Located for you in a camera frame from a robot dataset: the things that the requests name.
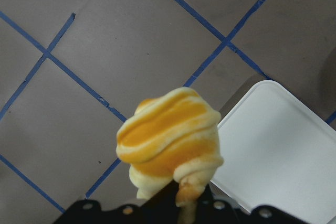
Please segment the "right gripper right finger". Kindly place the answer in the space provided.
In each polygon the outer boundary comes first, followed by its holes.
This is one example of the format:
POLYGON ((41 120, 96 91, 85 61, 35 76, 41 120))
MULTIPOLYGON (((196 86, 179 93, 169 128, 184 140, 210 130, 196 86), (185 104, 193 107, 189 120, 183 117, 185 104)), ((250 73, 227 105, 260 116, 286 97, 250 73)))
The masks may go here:
POLYGON ((196 219, 195 223, 213 224, 215 223, 214 216, 214 197, 209 185, 205 187, 204 192, 197 200, 196 219))

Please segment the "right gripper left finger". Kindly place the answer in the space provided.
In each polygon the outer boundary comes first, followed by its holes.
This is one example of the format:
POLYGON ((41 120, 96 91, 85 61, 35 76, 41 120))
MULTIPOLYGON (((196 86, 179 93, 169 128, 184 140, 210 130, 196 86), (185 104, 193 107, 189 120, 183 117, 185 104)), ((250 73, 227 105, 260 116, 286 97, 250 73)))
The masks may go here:
POLYGON ((177 223, 180 208, 175 204, 178 183, 171 181, 141 206, 145 223, 177 223))

